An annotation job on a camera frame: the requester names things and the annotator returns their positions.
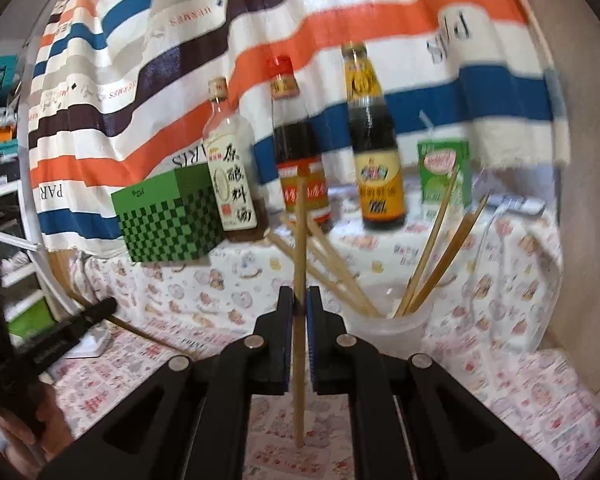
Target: bottle cap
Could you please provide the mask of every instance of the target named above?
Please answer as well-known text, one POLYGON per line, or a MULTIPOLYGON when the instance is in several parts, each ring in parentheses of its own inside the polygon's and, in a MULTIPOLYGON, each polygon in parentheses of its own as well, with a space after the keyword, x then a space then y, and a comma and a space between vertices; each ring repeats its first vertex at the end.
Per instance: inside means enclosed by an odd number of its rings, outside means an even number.
POLYGON ((353 54, 366 56, 366 46, 361 41, 349 41, 349 43, 345 43, 340 47, 340 51, 343 57, 352 56, 353 54))
POLYGON ((293 75, 293 73, 294 66, 291 63, 291 58, 289 56, 275 56, 269 59, 269 77, 283 74, 293 75))
POLYGON ((226 99, 228 90, 226 88, 226 79, 224 77, 216 77, 209 80, 209 98, 210 99, 226 99))

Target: glass bottle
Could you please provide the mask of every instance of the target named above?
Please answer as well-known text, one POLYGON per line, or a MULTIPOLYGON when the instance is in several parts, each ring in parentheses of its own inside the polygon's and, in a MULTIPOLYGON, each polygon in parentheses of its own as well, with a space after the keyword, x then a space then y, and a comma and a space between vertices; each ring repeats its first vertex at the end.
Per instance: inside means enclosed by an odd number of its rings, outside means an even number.
POLYGON ((364 43, 344 44, 342 57, 363 223, 372 230, 400 228, 406 208, 394 120, 364 43))
POLYGON ((298 176, 306 179, 307 215, 324 232, 331 230, 331 206, 318 141, 300 95, 289 56, 269 60, 273 143, 286 212, 295 221, 298 176))
POLYGON ((253 129, 227 96, 224 77, 209 81, 212 115, 202 139, 224 233, 231 242, 253 242, 264 237, 269 216, 258 188, 253 129))

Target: silver bolt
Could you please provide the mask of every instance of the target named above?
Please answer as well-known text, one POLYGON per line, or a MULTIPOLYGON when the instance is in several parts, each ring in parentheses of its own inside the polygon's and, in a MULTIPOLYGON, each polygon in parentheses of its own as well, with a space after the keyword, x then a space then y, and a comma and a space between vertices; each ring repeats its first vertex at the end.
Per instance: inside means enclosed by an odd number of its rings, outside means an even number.
POLYGON ((357 342, 358 340, 356 339, 356 336, 351 334, 340 334, 336 338, 336 343, 338 343, 340 346, 344 346, 345 348, 351 347, 357 342))
POLYGON ((184 355, 176 355, 169 359, 169 368, 174 372, 181 372, 189 368, 189 358, 184 355))
POLYGON ((429 368, 433 364, 433 360, 426 354, 416 354, 411 358, 413 366, 416 368, 429 368))
POLYGON ((264 345, 264 338, 261 335, 253 334, 244 338, 244 345, 247 348, 260 348, 264 345))

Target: gold bottle cap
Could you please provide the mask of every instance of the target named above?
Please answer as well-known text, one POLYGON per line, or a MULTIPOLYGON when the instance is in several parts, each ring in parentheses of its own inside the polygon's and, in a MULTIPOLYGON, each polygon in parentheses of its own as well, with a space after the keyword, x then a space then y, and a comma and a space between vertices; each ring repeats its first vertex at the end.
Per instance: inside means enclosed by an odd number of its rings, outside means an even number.
POLYGON ((226 79, 224 77, 216 77, 209 80, 210 99, 226 99, 228 94, 226 79))
POLYGON ((340 51, 343 57, 352 56, 358 54, 359 56, 366 56, 366 46, 361 41, 349 41, 340 47, 340 51))

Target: green checkered pattern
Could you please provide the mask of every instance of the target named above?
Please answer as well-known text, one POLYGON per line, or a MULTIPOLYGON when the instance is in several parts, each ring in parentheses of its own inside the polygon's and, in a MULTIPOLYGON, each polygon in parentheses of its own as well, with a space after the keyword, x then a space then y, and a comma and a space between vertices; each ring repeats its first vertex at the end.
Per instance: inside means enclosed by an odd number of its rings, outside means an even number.
POLYGON ((196 260, 224 240, 210 187, 123 212, 118 225, 134 262, 196 260))

